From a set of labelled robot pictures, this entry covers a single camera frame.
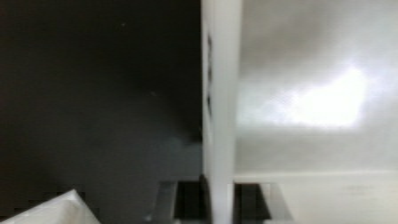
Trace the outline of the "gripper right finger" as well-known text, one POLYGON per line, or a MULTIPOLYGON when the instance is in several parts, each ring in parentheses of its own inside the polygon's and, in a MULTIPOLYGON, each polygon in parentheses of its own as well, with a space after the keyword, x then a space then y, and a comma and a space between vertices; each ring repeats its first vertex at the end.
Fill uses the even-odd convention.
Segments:
POLYGON ((235 185, 235 224, 295 224, 281 187, 276 183, 235 185))

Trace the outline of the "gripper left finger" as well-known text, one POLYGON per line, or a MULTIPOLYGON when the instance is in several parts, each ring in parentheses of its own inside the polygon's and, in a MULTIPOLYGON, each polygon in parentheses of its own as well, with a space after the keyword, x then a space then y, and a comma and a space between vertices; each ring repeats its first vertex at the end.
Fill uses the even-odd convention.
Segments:
POLYGON ((155 224, 210 224, 207 196, 200 181, 162 182, 155 202, 155 224))

